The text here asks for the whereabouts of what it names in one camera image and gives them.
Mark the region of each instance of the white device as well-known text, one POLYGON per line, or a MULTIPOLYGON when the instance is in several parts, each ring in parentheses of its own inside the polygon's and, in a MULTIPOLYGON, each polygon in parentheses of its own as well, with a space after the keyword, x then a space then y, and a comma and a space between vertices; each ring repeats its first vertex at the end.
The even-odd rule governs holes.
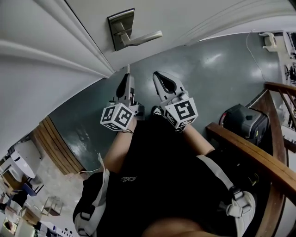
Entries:
POLYGON ((135 101, 135 79, 130 74, 129 65, 128 72, 116 90, 116 96, 109 103, 110 106, 103 110, 100 123, 112 131, 127 130, 134 116, 138 120, 144 118, 144 106, 135 101))
POLYGON ((35 178, 41 163, 41 155, 35 144, 29 140, 14 145, 15 151, 10 155, 14 163, 30 178, 35 178))
POLYGON ((16 165, 11 157, 9 157, 4 163, 0 166, 0 175, 2 176, 6 171, 9 171, 16 181, 21 182, 24 173, 16 165))
POLYGON ((160 97, 164 116, 176 128, 184 128, 198 117, 193 98, 185 91, 182 82, 165 72, 154 72, 153 82, 160 97))

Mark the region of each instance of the bracelet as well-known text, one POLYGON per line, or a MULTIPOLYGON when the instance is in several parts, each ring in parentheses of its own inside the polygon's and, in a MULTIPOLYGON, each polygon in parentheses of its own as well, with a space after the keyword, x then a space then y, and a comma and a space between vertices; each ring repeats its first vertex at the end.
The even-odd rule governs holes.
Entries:
POLYGON ((122 131, 123 133, 126 133, 126 132, 128 132, 128 133, 131 133, 132 135, 134 135, 134 132, 132 131, 132 130, 130 130, 130 129, 127 129, 127 130, 125 130, 125 131, 122 131))

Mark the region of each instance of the backpack strap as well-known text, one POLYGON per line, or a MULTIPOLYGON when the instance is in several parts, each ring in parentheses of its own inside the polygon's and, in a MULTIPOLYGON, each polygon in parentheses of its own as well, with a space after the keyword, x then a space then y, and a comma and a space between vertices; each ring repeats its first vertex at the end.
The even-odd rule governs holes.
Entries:
POLYGON ((255 214, 254 197, 249 192, 242 191, 240 188, 235 187, 220 166, 213 160, 203 155, 197 157, 209 167, 214 175, 220 179, 232 193, 232 204, 228 206, 224 205, 224 210, 228 216, 235 218, 237 235, 242 236, 255 214))
POLYGON ((101 166, 103 167, 103 182, 102 187, 97 195, 95 201, 90 205, 88 210, 83 210, 76 215, 74 224, 77 233, 80 236, 96 237, 96 229, 104 214, 106 208, 106 194, 109 183, 109 170, 105 169, 101 156, 98 157, 101 166))

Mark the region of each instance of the printed logo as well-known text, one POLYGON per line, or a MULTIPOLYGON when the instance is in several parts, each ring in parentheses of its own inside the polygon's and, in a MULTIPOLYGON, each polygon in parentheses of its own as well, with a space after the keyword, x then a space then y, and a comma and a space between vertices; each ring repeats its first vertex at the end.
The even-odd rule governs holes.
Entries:
POLYGON ((123 183, 125 183, 126 181, 132 182, 136 179, 137 177, 122 177, 120 179, 120 181, 122 181, 123 183))

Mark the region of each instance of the fiducial marker cube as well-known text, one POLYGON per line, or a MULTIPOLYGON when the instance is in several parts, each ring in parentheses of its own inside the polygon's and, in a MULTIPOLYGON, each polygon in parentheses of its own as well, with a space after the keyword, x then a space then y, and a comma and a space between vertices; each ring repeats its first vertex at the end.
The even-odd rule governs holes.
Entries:
POLYGON ((175 128, 191 124, 198 117, 193 98, 164 106, 162 109, 164 110, 164 115, 167 120, 169 120, 175 128))
POLYGON ((112 131, 127 130, 135 113, 122 103, 104 108, 101 125, 112 131))

